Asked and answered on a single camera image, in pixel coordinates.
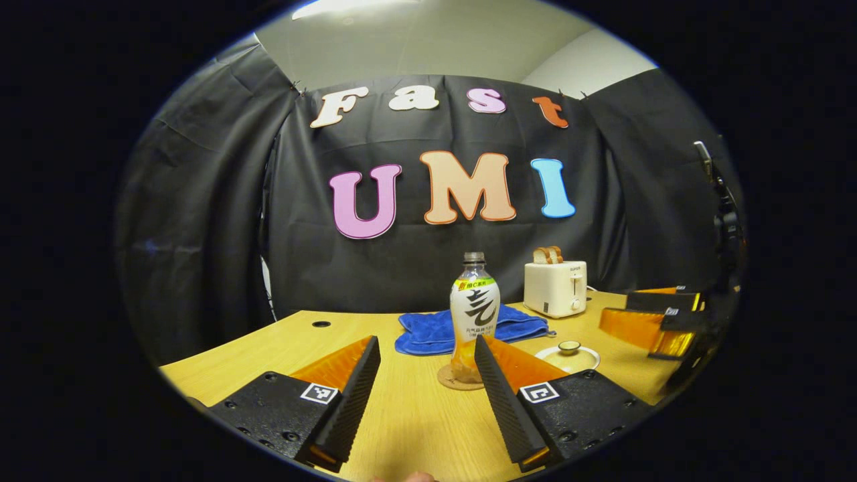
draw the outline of cork coaster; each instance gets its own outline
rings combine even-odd
[[[444,365],[444,367],[437,372],[437,381],[444,387],[448,387],[453,390],[479,390],[485,387],[482,383],[459,382],[452,376],[451,365]]]

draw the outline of orange letter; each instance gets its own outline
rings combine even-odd
[[[548,120],[548,122],[556,127],[561,127],[562,129],[568,127],[568,121],[560,118],[556,113],[562,111],[562,107],[554,104],[547,97],[535,97],[533,102],[537,103],[538,106],[542,108],[542,115]]]
[[[431,209],[424,216],[427,223],[449,224],[458,218],[458,213],[449,206],[449,195],[455,198],[467,220],[476,215],[483,195],[485,207],[479,214],[484,220],[505,221],[515,217],[506,186],[509,159],[505,155],[485,153],[479,156],[472,176],[468,176],[458,159],[447,151],[424,153],[420,162],[428,166],[431,177]]]

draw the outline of letter m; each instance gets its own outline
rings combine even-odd
[[[506,164],[503,154],[485,153],[479,156],[473,175],[469,176],[458,159],[447,151],[429,151],[420,156],[428,166],[431,178],[431,209],[424,218],[429,224],[455,222],[458,213],[452,209],[449,197],[455,199],[461,214],[472,220],[485,198],[485,207],[479,212],[484,220],[505,221],[514,219],[516,212],[509,201],[506,186]]]

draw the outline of plastic bottle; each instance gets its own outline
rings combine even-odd
[[[500,313],[500,288],[485,271],[485,255],[464,253],[464,272],[452,284],[449,310],[455,329],[452,375],[464,383],[481,383],[474,352],[476,337],[493,338]]]

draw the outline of ceiling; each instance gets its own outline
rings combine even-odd
[[[521,82],[596,26],[538,0],[420,0],[291,19],[256,30],[274,62],[315,90],[390,75]]]

